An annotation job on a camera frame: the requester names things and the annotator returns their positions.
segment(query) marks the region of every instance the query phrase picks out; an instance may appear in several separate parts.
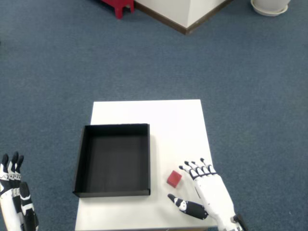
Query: white pot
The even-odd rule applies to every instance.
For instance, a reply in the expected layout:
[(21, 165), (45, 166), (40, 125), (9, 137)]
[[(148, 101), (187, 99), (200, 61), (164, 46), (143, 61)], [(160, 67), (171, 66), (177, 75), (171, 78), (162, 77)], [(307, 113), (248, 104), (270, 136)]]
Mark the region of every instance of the white pot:
[(255, 11), (266, 16), (277, 16), (286, 12), (290, 0), (251, 0)]

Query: red chair leg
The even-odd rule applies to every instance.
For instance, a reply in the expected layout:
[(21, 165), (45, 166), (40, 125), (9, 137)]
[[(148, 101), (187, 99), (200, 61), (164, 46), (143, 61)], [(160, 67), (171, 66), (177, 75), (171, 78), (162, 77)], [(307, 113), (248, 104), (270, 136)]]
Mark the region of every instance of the red chair leg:
[(123, 8), (118, 8), (118, 7), (115, 7), (115, 16), (118, 18), (118, 19), (121, 19), (123, 17)]
[(134, 0), (130, 3), (130, 12), (133, 13), (135, 11)]

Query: red block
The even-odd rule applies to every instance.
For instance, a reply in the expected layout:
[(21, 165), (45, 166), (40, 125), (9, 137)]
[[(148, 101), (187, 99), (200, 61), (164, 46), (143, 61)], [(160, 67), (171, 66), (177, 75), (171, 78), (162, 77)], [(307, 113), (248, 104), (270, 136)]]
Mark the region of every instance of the red block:
[(167, 183), (170, 184), (173, 188), (176, 188), (181, 178), (182, 175), (173, 170), (168, 177)]

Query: black box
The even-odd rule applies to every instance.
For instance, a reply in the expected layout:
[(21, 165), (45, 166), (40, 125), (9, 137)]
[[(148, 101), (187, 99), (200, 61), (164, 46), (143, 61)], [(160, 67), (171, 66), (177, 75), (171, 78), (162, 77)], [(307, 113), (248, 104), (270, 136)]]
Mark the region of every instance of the black box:
[(78, 197), (150, 195), (150, 125), (89, 125), (82, 132)]

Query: white robotic hand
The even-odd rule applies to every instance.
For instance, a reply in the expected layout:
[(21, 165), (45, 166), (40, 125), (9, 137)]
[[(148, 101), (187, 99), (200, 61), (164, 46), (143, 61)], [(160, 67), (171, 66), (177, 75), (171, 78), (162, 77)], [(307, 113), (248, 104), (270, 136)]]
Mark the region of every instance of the white robotic hand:
[(9, 164), (7, 154), (0, 163), (0, 205), (8, 231), (38, 230), (39, 223), (28, 186), (25, 182), (20, 182), (23, 159), (16, 152)]
[(169, 194), (168, 197), (180, 211), (200, 219), (205, 219), (207, 215), (211, 216), (216, 220), (219, 231), (248, 230), (241, 217), (235, 214), (226, 186), (212, 165), (207, 165), (201, 158), (200, 163), (185, 161), (185, 166), (180, 166), (180, 169), (189, 173), (203, 202), (203, 205), (199, 205)]

